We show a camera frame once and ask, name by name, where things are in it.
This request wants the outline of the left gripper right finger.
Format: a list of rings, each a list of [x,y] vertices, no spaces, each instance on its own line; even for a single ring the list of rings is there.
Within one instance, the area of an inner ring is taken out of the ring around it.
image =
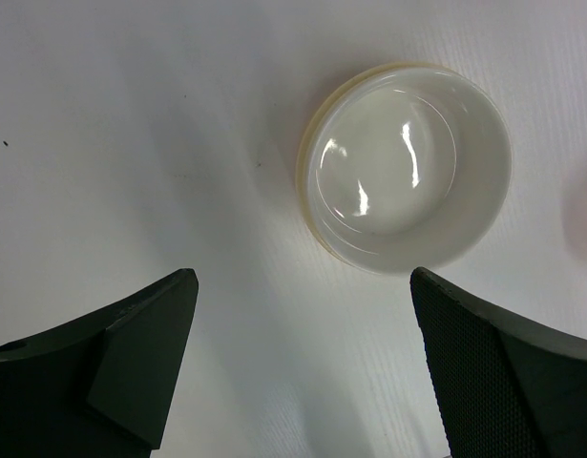
[[[587,457],[587,340],[424,267],[410,292],[452,457]]]

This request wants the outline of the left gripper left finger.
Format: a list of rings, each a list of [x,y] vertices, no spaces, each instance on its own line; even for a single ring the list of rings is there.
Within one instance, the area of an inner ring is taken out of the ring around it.
[[[160,448],[197,304],[194,270],[0,346],[0,457]]]

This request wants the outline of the yellow lunch box bowl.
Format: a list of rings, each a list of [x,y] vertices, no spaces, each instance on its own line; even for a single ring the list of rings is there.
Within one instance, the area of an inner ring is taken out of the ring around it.
[[[304,223],[332,257],[405,274],[465,254],[490,230],[512,176],[505,119],[465,76],[383,64],[330,94],[299,143]]]

